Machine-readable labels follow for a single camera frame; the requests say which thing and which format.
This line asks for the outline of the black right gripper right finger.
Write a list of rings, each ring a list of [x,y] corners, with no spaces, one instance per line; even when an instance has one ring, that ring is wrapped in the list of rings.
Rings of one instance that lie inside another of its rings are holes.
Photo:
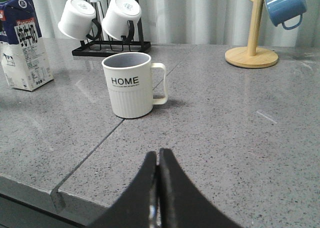
[[[162,227],[240,227],[201,194],[172,150],[160,150],[159,173]]]

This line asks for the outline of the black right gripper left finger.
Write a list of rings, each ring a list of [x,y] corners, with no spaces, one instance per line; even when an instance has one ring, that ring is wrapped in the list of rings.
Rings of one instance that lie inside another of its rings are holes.
[[[137,175],[99,218],[88,227],[156,227],[157,155],[148,152]]]

